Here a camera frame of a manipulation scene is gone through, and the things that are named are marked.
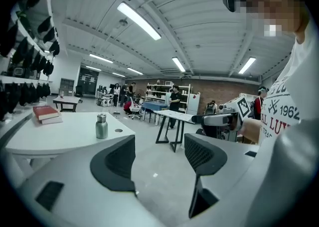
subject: brick wall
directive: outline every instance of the brick wall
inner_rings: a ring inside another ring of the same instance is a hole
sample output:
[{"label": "brick wall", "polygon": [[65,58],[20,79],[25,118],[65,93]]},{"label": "brick wall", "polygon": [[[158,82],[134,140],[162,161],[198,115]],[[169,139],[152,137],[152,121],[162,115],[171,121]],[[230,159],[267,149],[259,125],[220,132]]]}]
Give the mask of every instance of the brick wall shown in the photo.
[{"label": "brick wall", "polygon": [[[157,79],[151,80],[128,80],[136,82],[136,93],[145,96],[147,84],[156,84]],[[206,104],[211,100],[215,100],[217,105],[225,103],[235,97],[239,96],[239,93],[247,93],[257,95],[258,85],[238,83],[238,82],[227,82],[227,81],[209,81],[209,80],[195,80],[195,79],[161,79],[163,81],[172,81],[176,85],[188,86],[193,88],[192,93],[197,94],[200,92],[200,101],[198,107],[198,114],[203,114],[206,108]]]}]

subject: stainless steel water bottle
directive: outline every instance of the stainless steel water bottle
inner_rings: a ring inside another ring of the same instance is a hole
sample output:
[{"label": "stainless steel water bottle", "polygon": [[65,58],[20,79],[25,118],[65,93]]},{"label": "stainless steel water bottle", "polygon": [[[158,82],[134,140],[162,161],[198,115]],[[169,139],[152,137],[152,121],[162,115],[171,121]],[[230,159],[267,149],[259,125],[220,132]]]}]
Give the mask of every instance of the stainless steel water bottle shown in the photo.
[{"label": "stainless steel water bottle", "polygon": [[108,136],[108,123],[106,122],[106,114],[98,114],[98,121],[95,123],[96,137],[104,139]]}]

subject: floor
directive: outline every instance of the floor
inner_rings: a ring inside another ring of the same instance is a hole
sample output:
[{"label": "floor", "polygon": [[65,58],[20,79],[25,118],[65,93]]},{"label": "floor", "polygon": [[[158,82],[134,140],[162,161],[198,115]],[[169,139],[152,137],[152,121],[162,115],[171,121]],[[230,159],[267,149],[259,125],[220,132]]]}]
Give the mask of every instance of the floor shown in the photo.
[{"label": "floor", "polygon": [[[55,107],[48,97],[48,104]],[[77,112],[107,112],[108,107],[96,105],[95,99],[83,98],[76,107]],[[130,119],[122,108],[118,108],[118,119],[136,133],[136,158],[132,167],[132,180],[135,182],[141,203],[168,227],[175,227],[188,218],[188,210],[195,184],[195,172],[185,157],[184,149],[177,146],[174,153],[169,144],[155,144],[160,127],[151,123]],[[185,123],[185,133],[195,133],[198,125]],[[168,130],[168,139],[175,139],[176,129]]]}]

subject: ceiling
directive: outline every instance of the ceiling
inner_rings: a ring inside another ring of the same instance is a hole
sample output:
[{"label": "ceiling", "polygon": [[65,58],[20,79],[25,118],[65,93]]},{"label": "ceiling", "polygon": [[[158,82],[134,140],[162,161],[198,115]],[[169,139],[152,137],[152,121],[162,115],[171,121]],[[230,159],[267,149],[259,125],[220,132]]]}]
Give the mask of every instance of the ceiling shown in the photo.
[{"label": "ceiling", "polygon": [[[117,10],[126,2],[160,34],[155,41]],[[222,76],[260,82],[281,70],[294,44],[292,35],[264,36],[244,13],[231,13],[222,0],[52,0],[62,50],[76,51],[82,63],[126,77],[180,77],[172,57],[187,74]],[[122,26],[120,20],[126,20]],[[93,53],[112,60],[93,59]],[[255,63],[238,71],[249,57]],[[133,68],[144,75],[127,70]]]}]

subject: white refrigerator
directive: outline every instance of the white refrigerator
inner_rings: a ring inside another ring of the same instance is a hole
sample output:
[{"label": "white refrigerator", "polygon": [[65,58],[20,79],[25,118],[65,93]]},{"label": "white refrigerator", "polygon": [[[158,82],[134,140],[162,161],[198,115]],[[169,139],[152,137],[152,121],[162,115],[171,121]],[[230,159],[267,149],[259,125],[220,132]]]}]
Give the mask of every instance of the white refrigerator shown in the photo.
[{"label": "white refrigerator", "polygon": [[188,98],[187,114],[197,115],[200,95],[190,94]]}]

